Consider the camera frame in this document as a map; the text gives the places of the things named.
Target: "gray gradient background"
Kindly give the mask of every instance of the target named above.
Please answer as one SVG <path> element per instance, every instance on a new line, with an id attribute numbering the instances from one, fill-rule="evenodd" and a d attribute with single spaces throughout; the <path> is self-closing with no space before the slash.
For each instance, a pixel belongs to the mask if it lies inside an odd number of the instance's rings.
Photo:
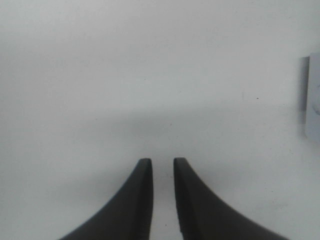
<path id="1" fill-rule="evenodd" d="M 181 240 L 184 156 L 250 219 L 318 240 L 319 22 L 319 0 L 2 0 L 0 239 L 62 237 L 151 157 L 150 239 Z"/>

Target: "curved black protrusion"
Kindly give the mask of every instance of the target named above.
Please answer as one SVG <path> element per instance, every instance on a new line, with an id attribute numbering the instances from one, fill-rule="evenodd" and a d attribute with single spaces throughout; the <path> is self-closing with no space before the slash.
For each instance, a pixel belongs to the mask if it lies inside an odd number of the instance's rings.
<path id="1" fill-rule="evenodd" d="M 175 158 L 173 168 L 176 208 L 184 240 L 286 240 L 225 204 L 185 158 Z"/>
<path id="2" fill-rule="evenodd" d="M 152 163 L 145 158 L 100 211 L 61 240 L 148 240 L 153 202 Z"/>

